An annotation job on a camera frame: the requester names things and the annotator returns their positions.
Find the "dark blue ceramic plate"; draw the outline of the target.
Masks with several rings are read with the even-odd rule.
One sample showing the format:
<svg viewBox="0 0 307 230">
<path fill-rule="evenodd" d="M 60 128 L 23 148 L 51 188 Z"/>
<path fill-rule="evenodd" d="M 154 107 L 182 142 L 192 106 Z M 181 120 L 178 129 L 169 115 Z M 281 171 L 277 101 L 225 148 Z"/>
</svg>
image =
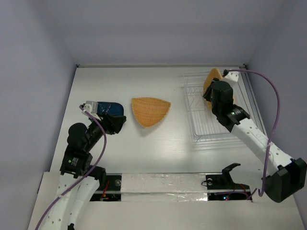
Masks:
<svg viewBox="0 0 307 230">
<path fill-rule="evenodd" d="M 104 113 L 111 116 L 123 116 L 124 107 L 116 102 L 98 102 L 97 114 L 102 115 Z"/>
</svg>

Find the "fish-shaped woven plate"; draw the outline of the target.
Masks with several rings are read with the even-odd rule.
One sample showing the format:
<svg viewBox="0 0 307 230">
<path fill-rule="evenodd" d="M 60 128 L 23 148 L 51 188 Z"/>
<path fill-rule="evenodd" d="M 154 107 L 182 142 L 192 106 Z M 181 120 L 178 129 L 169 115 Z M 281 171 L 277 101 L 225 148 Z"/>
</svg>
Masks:
<svg viewBox="0 0 307 230">
<path fill-rule="evenodd" d="M 234 104 L 237 104 L 237 96 L 236 96 L 236 93 L 233 93 L 233 102 L 234 102 Z"/>
</svg>

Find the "triangular woven basket plate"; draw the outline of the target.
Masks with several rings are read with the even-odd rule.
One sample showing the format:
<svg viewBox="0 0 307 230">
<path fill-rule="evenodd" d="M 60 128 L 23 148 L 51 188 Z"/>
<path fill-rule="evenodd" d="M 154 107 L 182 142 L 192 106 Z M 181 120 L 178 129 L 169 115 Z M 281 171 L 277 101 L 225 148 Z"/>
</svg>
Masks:
<svg viewBox="0 0 307 230">
<path fill-rule="evenodd" d="M 132 112 L 143 128 L 150 128 L 160 123 L 168 114 L 171 103 L 153 97 L 131 99 Z"/>
</svg>

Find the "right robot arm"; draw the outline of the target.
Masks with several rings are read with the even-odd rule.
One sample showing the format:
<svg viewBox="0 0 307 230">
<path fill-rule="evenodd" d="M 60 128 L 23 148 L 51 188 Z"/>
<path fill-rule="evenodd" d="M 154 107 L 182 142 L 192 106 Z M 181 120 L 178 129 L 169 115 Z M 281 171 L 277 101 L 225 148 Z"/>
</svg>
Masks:
<svg viewBox="0 0 307 230">
<path fill-rule="evenodd" d="M 214 78 L 205 83 L 203 97 L 210 102 L 218 122 L 239 138 L 264 165 L 263 170 L 256 172 L 241 168 L 239 163 L 232 164 L 232 168 L 221 175 L 224 187 L 243 183 L 262 189 L 276 203 L 281 203 L 304 187 L 306 162 L 301 158 L 294 159 L 269 142 L 249 114 L 234 104 L 233 88 L 228 82 Z"/>
</svg>

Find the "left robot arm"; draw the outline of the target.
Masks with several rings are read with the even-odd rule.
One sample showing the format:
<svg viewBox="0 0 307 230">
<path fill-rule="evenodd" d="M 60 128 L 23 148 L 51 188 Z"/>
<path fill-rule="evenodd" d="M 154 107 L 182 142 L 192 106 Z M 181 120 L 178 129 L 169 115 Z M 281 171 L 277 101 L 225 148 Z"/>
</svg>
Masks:
<svg viewBox="0 0 307 230">
<path fill-rule="evenodd" d="M 37 230 L 75 230 L 95 191 L 108 185 L 105 168 L 91 163 L 90 151 L 100 138 L 119 133 L 126 117 L 86 115 L 92 121 L 89 126 L 76 123 L 69 128 L 56 198 L 42 214 Z"/>
</svg>

